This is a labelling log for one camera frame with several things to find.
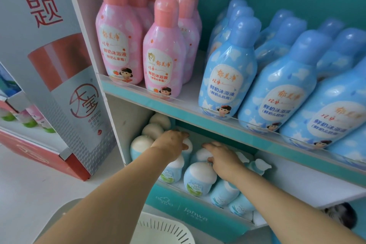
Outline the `person's right hand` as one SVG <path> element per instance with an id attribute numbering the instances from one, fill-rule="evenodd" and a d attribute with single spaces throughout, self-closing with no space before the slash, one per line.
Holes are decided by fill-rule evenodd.
<path id="1" fill-rule="evenodd" d="M 237 172 L 240 172 L 244 168 L 244 164 L 237 154 L 226 145 L 217 141 L 204 143 L 202 147 L 213 154 L 213 169 L 218 176 L 225 181 L 235 184 Z"/>

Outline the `person's left hand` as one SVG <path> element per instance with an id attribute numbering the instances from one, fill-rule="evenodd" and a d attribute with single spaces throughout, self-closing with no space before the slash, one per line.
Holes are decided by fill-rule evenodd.
<path id="1" fill-rule="evenodd" d="M 166 131 L 159 136 L 153 142 L 151 148 L 157 151 L 167 163 L 175 161 L 181 155 L 181 152 L 172 150 L 172 130 Z"/>

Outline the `pale blue round-cap lotion bottle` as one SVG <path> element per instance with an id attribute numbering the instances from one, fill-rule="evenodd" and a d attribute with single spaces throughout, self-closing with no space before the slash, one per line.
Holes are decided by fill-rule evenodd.
<path id="1" fill-rule="evenodd" d="M 201 148 L 190 156 L 190 165 L 196 162 L 208 162 L 208 158 L 213 157 L 213 154 L 205 149 Z"/>
<path id="2" fill-rule="evenodd" d="M 193 151 L 193 144 L 189 138 L 185 138 L 183 140 L 183 143 L 188 146 L 188 149 L 183 150 L 181 152 L 181 155 L 183 156 L 184 162 L 185 162 L 184 166 L 183 166 L 183 170 L 185 171 L 190 164 L 190 157 L 191 157 L 191 153 Z"/>

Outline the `person's right forearm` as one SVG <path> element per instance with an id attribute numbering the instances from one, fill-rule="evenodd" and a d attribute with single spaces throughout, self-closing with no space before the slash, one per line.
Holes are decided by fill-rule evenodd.
<path id="1" fill-rule="evenodd" d="M 225 178 L 262 215 L 281 244 L 366 244 L 350 229 L 259 176 L 235 164 Z"/>

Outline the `person's left forearm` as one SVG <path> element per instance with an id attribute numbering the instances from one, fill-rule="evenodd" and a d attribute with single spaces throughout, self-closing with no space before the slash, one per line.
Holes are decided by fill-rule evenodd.
<path id="1" fill-rule="evenodd" d="M 130 244 L 145 201 L 172 148 L 152 147 L 107 179 L 34 244 Z"/>

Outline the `group of white-capped lotion bottles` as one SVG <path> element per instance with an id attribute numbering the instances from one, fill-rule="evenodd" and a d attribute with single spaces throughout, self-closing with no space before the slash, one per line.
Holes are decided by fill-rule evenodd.
<path id="1" fill-rule="evenodd" d="M 161 113 L 154 113 L 149 123 L 142 129 L 141 135 L 132 141 L 130 145 L 131 159 L 134 161 L 153 144 L 158 136 L 171 128 L 172 121 L 169 117 Z M 212 165 L 208 162 L 196 162 L 189 165 L 184 171 L 184 163 L 184 158 L 180 155 L 175 161 L 167 165 L 158 180 L 170 185 L 176 185 L 182 181 L 183 189 L 189 194 L 196 197 L 207 195 L 217 181 L 217 174 Z"/>

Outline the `white teal display shelf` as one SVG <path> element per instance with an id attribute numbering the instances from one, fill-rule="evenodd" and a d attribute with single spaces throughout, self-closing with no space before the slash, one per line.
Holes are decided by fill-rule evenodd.
<path id="1" fill-rule="evenodd" d="M 218 140 L 246 156 L 258 156 L 272 164 L 264 177 L 313 207 L 331 207 L 366 197 L 366 171 L 334 160 L 327 151 L 314 154 L 286 144 L 279 134 L 247 132 L 237 119 L 219 120 L 203 113 L 198 106 L 202 51 L 198 53 L 193 78 L 182 87 L 177 99 L 158 98 L 157 94 L 146 90 L 144 82 L 133 86 L 109 78 L 95 26 L 102 1 L 72 0 L 124 164 L 131 162 L 130 143 L 147 124 L 148 116 L 160 112 L 172 117 L 173 125 L 179 129 L 189 131 L 194 148 L 200 148 L 203 142 Z M 200 0 L 201 16 L 215 18 L 214 6 L 206 9 L 204 1 L 209 0 Z M 214 0 L 214 5 L 218 6 L 221 1 L 227 0 Z"/>

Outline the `pale blue pump bottle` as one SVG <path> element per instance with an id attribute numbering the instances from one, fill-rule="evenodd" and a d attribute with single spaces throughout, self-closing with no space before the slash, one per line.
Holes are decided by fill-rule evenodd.
<path id="1" fill-rule="evenodd" d="M 249 163 L 245 163 L 247 169 L 263 176 L 266 170 L 271 169 L 272 166 L 266 163 L 263 159 L 255 159 Z M 245 214 L 255 211 L 254 205 L 240 193 L 231 203 L 228 204 L 231 213 L 243 217 Z"/>
<path id="2" fill-rule="evenodd" d="M 224 208 L 239 195 L 240 191 L 236 186 L 218 177 L 218 181 L 210 193 L 210 200 L 213 205 Z"/>

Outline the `row of pink shampoo bottles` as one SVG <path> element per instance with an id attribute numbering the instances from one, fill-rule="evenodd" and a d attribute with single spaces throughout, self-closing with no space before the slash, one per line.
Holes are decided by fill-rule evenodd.
<path id="1" fill-rule="evenodd" d="M 200 34 L 197 0 L 103 0 L 96 32 L 107 75 L 162 99 L 192 76 Z"/>

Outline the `white plastic basket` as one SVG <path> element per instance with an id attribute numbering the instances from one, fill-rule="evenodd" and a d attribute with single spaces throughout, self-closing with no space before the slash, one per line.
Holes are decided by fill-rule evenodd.
<path id="1" fill-rule="evenodd" d="M 130 244 L 195 244 L 195 239 L 183 223 L 142 212 Z"/>

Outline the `row of blue shampoo bottles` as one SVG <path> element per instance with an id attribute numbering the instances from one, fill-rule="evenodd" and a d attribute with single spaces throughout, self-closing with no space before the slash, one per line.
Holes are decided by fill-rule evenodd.
<path id="1" fill-rule="evenodd" d="M 244 129 L 277 132 L 313 92 L 315 69 L 332 38 L 280 9 L 270 25 L 245 0 L 230 0 L 212 30 L 198 105 L 209 116 L 235 115 Z"/>

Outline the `small green-based bottle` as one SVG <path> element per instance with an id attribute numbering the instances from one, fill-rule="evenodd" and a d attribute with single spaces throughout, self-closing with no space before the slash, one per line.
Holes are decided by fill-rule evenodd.
<path id="1" fill-rule="evenodd" d="M 16 120 L 16 117 L 8 110 L 0 108 L 0 118 L 7 122 L 12 122 Z"/>
<path id="2" fill-rule="evenodd" d="M 34 128 L 38 126 L 38 123 L 34 120 L 34 118 L 27 112 L 27 110 L 23 110 L 19 113 L 14 113 L 15 118 L 25 127 Z"/>
<path id="3" fill-rule="evenodd" d="M 37 122 L 37 124 L 43 128 L 44 131 L 47 133 L 56 133 L 56 131 L 35 105 L 30 105 L 26 108 L 26 111 Z"/>

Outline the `grey round plastic object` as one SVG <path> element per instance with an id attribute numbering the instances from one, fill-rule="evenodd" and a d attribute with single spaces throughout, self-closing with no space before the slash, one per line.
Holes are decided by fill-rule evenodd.
<path id="1" fill-rule="evenodd" d="M 38 241 L 38 239 L 50 228 L 52 227 L 60 218 L 62 218 L 67 212 L 69 212 L 80 200 L 83 198 L 77 198 L 74 200 L 71 200 L 67 202 L 66 204 L 62 205 L 49 219 L 49 221 L 46 223 L 44 228 L 41 230 L 41 232 L 36 237 L 34 243 Z"/>

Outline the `red white display stand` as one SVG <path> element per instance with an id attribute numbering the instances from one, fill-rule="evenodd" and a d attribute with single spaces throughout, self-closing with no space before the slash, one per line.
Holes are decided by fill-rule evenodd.
<path id="1" fill-rule="evenodd" d="M 19 113 L 33 105 L 15 79 L 0 63 L 0 108 Z M 27 159 L 39 162 L 72 177 L 87 181 L 91 174 L 56 133 L 47 133 L 39 125 L 23 126 L 0 118 L 0 145 Z"/>

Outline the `grey red advertising panel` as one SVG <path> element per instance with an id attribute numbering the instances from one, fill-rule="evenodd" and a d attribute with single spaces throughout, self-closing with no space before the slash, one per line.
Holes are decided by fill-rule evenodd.
<path id="1" fill-rule="evenodd" d="M 0 63 L 91 176 L 116 145 L 71 0 L 0 0 Z"/>

